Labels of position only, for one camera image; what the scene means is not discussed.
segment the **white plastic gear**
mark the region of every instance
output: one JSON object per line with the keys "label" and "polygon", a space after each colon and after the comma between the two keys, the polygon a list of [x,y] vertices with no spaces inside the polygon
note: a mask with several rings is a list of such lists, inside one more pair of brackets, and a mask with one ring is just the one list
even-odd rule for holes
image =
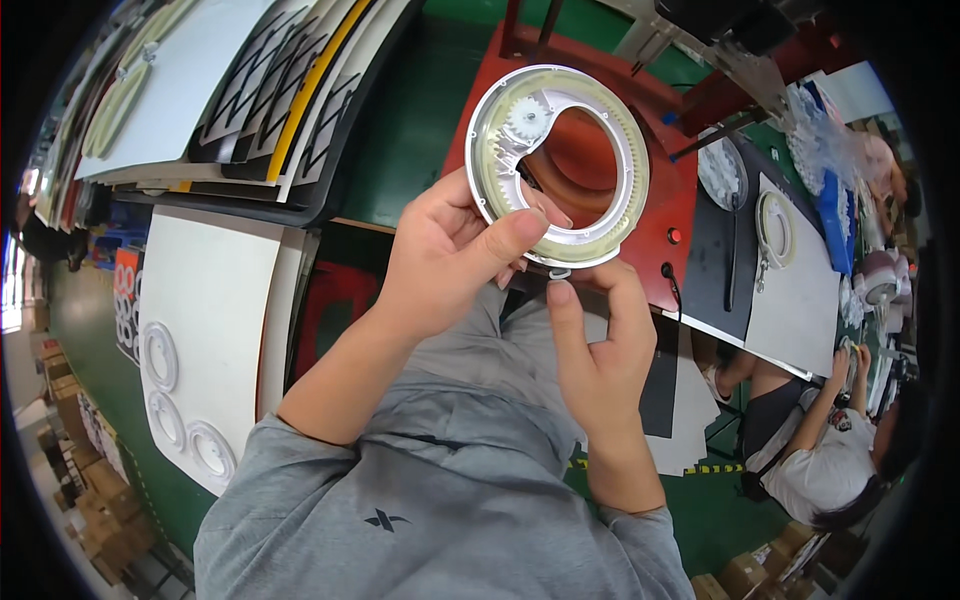
{"label": "white plastic gear", "polygon": [[537,139],[547,131],[546,108],[531,96],[520,98],[510,107],[507,127],[520,139]]}

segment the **red panel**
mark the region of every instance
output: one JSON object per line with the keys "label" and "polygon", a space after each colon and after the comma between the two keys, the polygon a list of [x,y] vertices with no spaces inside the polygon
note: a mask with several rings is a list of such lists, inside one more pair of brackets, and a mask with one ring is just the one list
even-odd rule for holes
{"label": "red panel", "polygon": [[[510,45],[518,52],[529,55],[536,47],[538,33],[536,28],[517,24],[516,38]],[[446,155],[444,174],[464,164],[467,125],[483,94],[498,79],[527,64],[524,57],[507,60],[498,56],[502,35],[501,22],[473,81],[473,88]],[[685,156],[677,164],[670,162],[667,157],[670,152],[680,150],[693,140],[674,128],[664,126],[660,116],[679,106],[680,94],[646,72],[641,71],[631,78],[631,65],[625,60],[563,36],[553,35],[540,57],[544,62],[564,64],[584,71],[609,87],[639,115],[640,128],[650,155],[650,192],[636,230],[620,246],[620,257],[636,269],[651,304],[676,311],[677,301],[670,290],[669,280],[660,274],[660,265],[666,261],[673,264],[674,274],[683,290],[697,196],[697,156],[694,153]],[[575,128],[564,133],[575,134]],[[574,173],[569,175],[578,179]],[[680,232],[680,244],[671,244],[667,239],[667,231],[671,228]]]}

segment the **gray pants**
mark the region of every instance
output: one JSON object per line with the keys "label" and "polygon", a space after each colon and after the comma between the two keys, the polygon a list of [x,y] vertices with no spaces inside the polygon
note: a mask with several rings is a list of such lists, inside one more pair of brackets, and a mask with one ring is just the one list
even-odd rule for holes
{"label": "gray pants", "polygon": [[[596,306],[598,295],[591,293],[580,296],[587,309],[587,341],[606,340],[607,319],[594,314],[606,314],[606,303]],[[567,412],[557,383],[557,349],[546,298],[528,301],[501,325],[506,299],[507,292],[492,283],[485,285],[462,321],[417,346],[406,370],[463,381],[560,412],[582,442],[586,437]]]}

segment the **hand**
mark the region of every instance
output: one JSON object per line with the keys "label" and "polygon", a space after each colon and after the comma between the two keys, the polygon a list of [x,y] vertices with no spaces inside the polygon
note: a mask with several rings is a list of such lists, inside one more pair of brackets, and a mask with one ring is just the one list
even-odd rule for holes
{"label": "hand", "polygon": [[573,286],[565,280],[547,286],[564,403],[588,438],[636,436],[640,394],[657,347],[643,288],[634,268],[618,258],[574,272],[573,278],[606,290],[611,316],[607,340],[588,345],[584,309]]}
{"label": "hand", "polygon": [[860,344],[856,347],[856,382],[866,383],[867,373],[870,372],[870,361],[873,358],[870,355],[870,349],[866,344]]}
{"label": "hand", "polygon": [[[527,199],[535,205],[546,196]],[[487,227],[464,169],[437,181],[403,209],[371,312],[412,343],[445,331],[466,316],[484,283],[495,276],[498,283],[509,280],[514,268],[526,269],[522,256],[546,233],[546,215],[563,215],[552,203],[536,205],[539,209],[512,212]]]}
{"label": "hand", "polygon": [[836,394],[843,389],[847,382],[847,372],[850,370],[850,350],[844,346],[833,353],[833,374],[824,383],[824,389],[830,389]]}

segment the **white t-shirt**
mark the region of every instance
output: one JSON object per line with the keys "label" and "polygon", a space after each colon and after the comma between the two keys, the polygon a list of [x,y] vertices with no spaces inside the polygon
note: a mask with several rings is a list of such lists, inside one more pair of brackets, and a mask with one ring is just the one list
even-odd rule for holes
{"label": "white t-shirt", "polygon": [[[816,397],[804,394],[809,406]],[[747,470],[759,471],[793,437],[804,410],[797,407],[759,452],[747,459]],[[832,409],[812,450],[797,450],[761,479],[767,493],[777,499],[792,517],[813,524],[817,513],[842,508],[863,492],[876,474],[870,457],[876,427],[852,408]]]}

